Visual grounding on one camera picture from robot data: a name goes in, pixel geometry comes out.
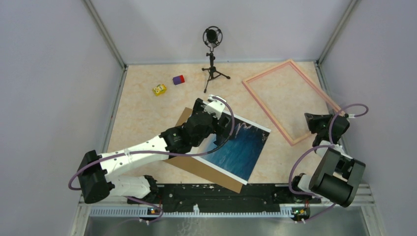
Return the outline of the pink wooden picture frame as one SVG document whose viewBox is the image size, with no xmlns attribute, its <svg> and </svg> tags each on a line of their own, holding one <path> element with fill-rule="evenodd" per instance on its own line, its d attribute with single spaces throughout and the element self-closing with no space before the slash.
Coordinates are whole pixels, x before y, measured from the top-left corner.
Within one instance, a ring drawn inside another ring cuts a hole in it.
<svg viewBox="0 0 417 236">
<path fill-rule="evenodd" d="M 289 59 L 242 84 L 291 146 L 312 135 L 304 113 L 327 115 L 341 109 L 322 89 L 312 62 L 306 66 Z"/>
</svg>

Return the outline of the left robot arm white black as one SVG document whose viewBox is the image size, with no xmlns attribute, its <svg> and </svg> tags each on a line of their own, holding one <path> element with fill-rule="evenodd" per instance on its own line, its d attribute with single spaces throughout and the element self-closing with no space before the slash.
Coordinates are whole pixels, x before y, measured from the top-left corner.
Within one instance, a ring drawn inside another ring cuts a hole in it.
<svg viewBox="0 0 417 236">
<path fill-rule="evenodd" d="M 156 161 L 174 157 L 197 157 L 192 153 L 211 134 L 224 136 L 216 148 L 203 152 L 211 154 L 221 149 L 230 139 L 235 117 L 230 105 L 221 97 L 210 95 L 208 103 L 196 99 L 192 114 L 181 125 L 167 129 L 152 139 L 125 149 L 98 154 L 95 150 L 85 153 L 76 174 L 68 187 L 75 190 L 72 182 L 77 178 L 84 203 L 94 204 L 110 196 L 132 197 L 139 202 L 152 203 L 157 199 L 155 179 L 144 175 L 125 177 L 124 173 Z"/>
</svg>

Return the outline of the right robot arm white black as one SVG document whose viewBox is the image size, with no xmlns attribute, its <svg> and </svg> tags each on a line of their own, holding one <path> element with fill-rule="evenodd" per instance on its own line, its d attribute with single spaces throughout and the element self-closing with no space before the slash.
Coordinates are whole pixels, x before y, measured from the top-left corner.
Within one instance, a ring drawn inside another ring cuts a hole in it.
<svg viewBox="0 0 417 236">
<path fill-rule="evenodd" d="M 348 207 L 354 200 L 361 184 L 366 164 L 349 156 L 338 143 L 348 130 L 348 116 L 304 114 L 308 130 L 316 137 L 312 148 L 298 160 L 315 153 L 321 161 L 313 175 L 302 173 L 294 176 L 290 171 L 289 198 L 301 203 L 308 196 L 330 200 L 342 207 Z"/>
</svg>

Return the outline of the brown cardboard backing board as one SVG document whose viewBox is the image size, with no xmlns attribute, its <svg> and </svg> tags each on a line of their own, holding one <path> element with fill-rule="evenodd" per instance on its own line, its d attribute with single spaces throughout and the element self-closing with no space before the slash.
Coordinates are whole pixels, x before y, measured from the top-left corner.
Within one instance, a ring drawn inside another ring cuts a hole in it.
<svg viewBox="0 0 417 236">
<path fill-rule="evenodd" d="M 193 146 L 185 142 L 182 134 L 182 125 L 190 117 L 191 113 L 192 109 L 185 108 L 176 126 L 161 133 L 161 137 L 164 138 L 168 144 L 166 150 L 171 153 L 166 162 L 184 171 L 239 193 L 243 186 L 242 183 L 194 159 L 193 157 L 197 155 L 186 155 L 191 151 Z"/>
</svg>

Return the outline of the purple red toy block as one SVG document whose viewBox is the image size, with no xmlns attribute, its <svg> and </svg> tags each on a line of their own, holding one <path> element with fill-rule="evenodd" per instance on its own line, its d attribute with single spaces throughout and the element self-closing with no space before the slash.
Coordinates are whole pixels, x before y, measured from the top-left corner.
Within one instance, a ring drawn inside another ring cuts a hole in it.
<svg viewBox="0 0 417 236">
<path fill-rule="evenodd" d="M 183 75 L 175 76 L 172 79 L 174 85 L 180 85 L 185 82 L 185 78 Z"/>
</svg>

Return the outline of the yellow owl toy block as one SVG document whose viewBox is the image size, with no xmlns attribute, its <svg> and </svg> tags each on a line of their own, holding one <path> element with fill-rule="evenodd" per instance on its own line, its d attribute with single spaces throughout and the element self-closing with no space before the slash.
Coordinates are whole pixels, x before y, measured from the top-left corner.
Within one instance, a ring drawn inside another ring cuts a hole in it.
<svg viewBox="0 0 417 236">
<path fill-rule="evenodd" d="M 164 84 L 159 84 L 152 89 L 155 96 L 160 96 L 160 95 L 164 94 L 166 92 L 166 90 L 167 90 L 167 88 Z"/>
</svg>

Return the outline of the black microphone on tripod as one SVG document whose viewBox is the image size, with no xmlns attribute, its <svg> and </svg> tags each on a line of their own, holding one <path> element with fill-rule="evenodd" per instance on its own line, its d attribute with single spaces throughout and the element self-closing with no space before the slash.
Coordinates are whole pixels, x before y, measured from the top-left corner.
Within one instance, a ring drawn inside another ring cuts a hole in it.
<svg viewBox="0 0 417 236">
<path fill-rule="evenodd" d="M 208 84 L 210 81 L 217 79 L 220 76 L 225 77 L 226 79 L 230 79 L 230 76 L 225 75 L 217 70 L 214 66 L 215 56 L 214 56 L 214 49 L 218 47 L 223 40 L 223 33 L 222 30 L 217 26 L 210 26 L 206 28 L 203 32 L 203 43 L 209 48 L 209 52 L 206 53 L 206 56 L 209 57 L 209 67 L 202 68 L 202 71 L 207 71 L 209 77 L 206 82 L 206 86 L 204 89 L 204 93 L 207 92 Z"/>
</svg>

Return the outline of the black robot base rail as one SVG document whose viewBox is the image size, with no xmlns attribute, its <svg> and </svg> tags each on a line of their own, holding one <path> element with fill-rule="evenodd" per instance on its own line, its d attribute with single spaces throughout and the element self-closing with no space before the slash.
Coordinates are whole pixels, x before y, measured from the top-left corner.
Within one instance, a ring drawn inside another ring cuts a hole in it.
<svg viewBox="0 0 417 236">
<path fill-rule="evenodd" d="M 248 184 L 239 193 L 217 184 L 164 184 L 145 198 L 161 206 L 165 213 L 190 212 L 198 206 L 202 213 L 279 212 L 281 204 L 319 204 L 320 199 L 295 195 L 287 185 Z"/>
</svg>

